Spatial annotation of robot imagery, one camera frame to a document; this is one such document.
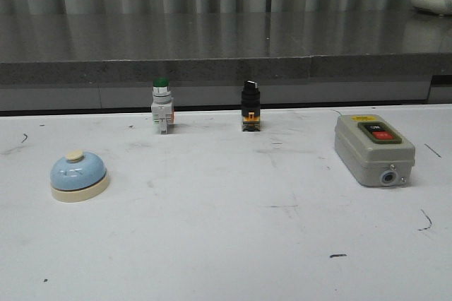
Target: push button switch box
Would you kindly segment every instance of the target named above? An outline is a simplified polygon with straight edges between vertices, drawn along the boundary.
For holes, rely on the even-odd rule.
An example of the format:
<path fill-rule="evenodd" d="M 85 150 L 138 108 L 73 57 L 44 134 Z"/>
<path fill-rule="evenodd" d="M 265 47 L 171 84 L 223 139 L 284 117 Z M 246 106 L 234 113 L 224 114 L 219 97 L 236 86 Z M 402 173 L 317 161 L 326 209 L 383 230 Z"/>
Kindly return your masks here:
<path fill-rule="evenodd" d="M 342 115 L 335 127 L 335 150 L 364 186 L 407 184 L 415 147 L 378 115 Z"/>

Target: cream bell base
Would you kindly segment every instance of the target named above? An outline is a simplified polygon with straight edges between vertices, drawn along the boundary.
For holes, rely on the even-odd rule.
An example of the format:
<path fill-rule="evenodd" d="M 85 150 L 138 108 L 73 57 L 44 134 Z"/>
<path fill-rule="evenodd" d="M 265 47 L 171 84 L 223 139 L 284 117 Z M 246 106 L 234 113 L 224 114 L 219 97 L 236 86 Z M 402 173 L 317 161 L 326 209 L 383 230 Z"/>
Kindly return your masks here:
<path fill-rule="evenodd" d="M 61 202 L 85 201 L 102 193 L 107 188 L 109 181 L 110 179 L 107 173 L 98 183 L 94 183 L 93 185 L 83 189 L 64 191 L 52 187 L 52 196 Z"/>

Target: yellow label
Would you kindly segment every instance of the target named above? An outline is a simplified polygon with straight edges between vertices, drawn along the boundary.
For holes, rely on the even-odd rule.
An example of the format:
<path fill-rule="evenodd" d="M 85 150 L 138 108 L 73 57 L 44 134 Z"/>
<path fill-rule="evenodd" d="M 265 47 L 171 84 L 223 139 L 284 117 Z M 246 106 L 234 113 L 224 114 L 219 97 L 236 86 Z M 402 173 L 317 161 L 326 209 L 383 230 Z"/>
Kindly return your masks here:
<path fill-rule="evenodd" d="M 243 116 L 243 122 L 259 122 L 261 120 L 260 116 L 255 117 L 254 113 L 252 115 L 248 115 L 248 117 Z"/>
<path fill-rule="evenodd" d="M 376 117 L 372 115 L 353 115 L 351 119 L 355 121 L 376 121 Z"/>

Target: red button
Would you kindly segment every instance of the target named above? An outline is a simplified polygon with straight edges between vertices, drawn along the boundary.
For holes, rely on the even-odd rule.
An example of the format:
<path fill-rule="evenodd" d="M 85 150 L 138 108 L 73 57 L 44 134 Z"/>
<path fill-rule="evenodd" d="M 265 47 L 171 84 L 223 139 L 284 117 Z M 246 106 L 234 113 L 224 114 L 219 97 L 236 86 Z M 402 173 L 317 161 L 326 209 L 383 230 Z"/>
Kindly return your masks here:
<path fill-rule="evenodd" d="M 375 138 L 378 140 L 393 140 L 394 139 L 394 136 L 392 136 L 387 131 L 374 131 L 372 133 L 372 135 L 374 135 Z"/>

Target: table surface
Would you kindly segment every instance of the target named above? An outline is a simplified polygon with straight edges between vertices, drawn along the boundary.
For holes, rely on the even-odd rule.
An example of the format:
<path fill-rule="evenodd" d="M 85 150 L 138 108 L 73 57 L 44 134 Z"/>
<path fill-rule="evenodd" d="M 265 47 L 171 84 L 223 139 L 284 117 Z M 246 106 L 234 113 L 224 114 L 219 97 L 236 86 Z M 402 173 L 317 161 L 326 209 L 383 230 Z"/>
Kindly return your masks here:
<path fill-rule="evenodd" d="M 338 113 L 415 145 L 407 187 L 355 181 Z M 452 105 L 262 118 L 247 133 L 238 111 L 180 112 L 168 135 L 150 114 L 0 118 L 0 300 L 450 300 Z M 112 181 L 62 203 L 49 172 L 74 148 Z"/>

